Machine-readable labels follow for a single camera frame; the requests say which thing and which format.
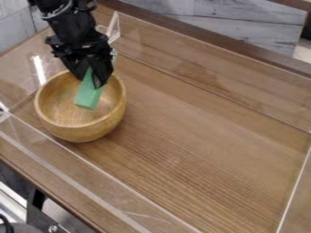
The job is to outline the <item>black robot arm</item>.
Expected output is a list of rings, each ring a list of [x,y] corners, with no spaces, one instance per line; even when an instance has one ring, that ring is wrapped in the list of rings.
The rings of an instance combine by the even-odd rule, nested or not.
[[[102,87],[114,71],[109,37],[96,30],[92,12],[97,0],[26,0],[36,6],[41,19],[53,35],[48,36],[52,55],[57,57],[77,80],[84,80],[90,70],[94,88]]]

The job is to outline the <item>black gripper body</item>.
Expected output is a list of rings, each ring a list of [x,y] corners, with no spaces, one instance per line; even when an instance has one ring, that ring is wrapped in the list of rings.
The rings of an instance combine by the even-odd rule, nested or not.
[[[108,39],[105,34],[93,31],[70,43],[64,43],[56,35],[48,36],[45,43],[50,46],[52,55],[57,58],[82,59],[85,56],[102,56],[105,59],[112,59],[114,50]]]

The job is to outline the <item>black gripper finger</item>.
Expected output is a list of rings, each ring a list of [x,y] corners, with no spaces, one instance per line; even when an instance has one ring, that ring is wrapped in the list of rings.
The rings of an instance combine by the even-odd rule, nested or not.
[[[74,78],[82,80],[88,71],[88,58],[85,56],[61,56],[60,60]]]
[[[96,89],[106,84],[114,71],[113,58],[110,56],[89,56],[88,66],[90,68],[90,79]]]

